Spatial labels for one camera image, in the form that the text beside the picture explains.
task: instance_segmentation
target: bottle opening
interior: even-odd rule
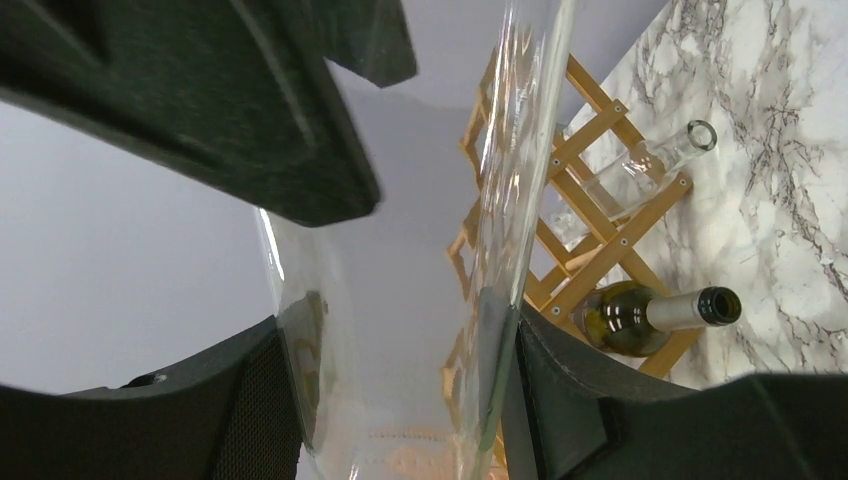
[[[730,315],[730,302],[727,300],[727,298],[724,297],[724,295],[718,295],[716,297],[715,307],[716,313],[718,313],[722,317],[727,317]]]
[[[730,325],[742,316],[742,302],[733,290],[708,287],[698,296],[698,312],[711,325]]]
[[[689,132],[689,141],[699,150],[708,152],[715,148],[716,142],[718,142],[715,129],[704,120],[692,120],[687,125],[687,131]]]

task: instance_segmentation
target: clear glass bottle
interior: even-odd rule
[[[712,125],[692,120],[663,142],[640,142],[591,180],[575,180],[607,218],[616,222],[666,188],[681,168],[715,148],[717,140]],[[551,227],[566,245],[589,233],[567,203],[564,211],[553,216]]]

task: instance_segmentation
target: gray marble veining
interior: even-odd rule
[[[680,292],[725,285],[743,321],[708,331],[670,380],[848,371],[848,9],[837,0],[674,0],[603,82],[648,138],[702,118],[717,148],[636,246]],[[574,131],[593,113],[587,107]],[[623,150],[605,136],[593,169]],[[549,223],[561,225],[554,214]],[[608,280],[621,276],[613,272]]]

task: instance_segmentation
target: black plastic part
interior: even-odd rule
[[[848,377],[751,375],[695,392],[522,310],[503,413],[510,478],[841,478]],[[510,425],[524,422],[525,435]],[[527,445],[533,469],[528,469]]]
[[[3,1],[0,100],[302,225],[340,222],[379,190],[323,54],[371,75],[389,59],[354,39],[409,42],[400,13],[320,31],[343,41],[316,41],[297,0]]]
[[[66,396],[0,386],[0,478],[295,478],[299,416],[274,317],[143,377],[158,380]]]
[[[324,56],[380,88],[418,73],[398,0],[301,0]]]

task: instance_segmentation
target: bottle neck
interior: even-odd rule
[[[654,298],[645,311],[648,323],[661,332],[730,325],[741,315],[739,297],[724,287]]]
[[[667,172],[676,173],[693,159],[715,148],[717,141],[712,125],[704,120],[692,120],[651,150],[665,164]]]

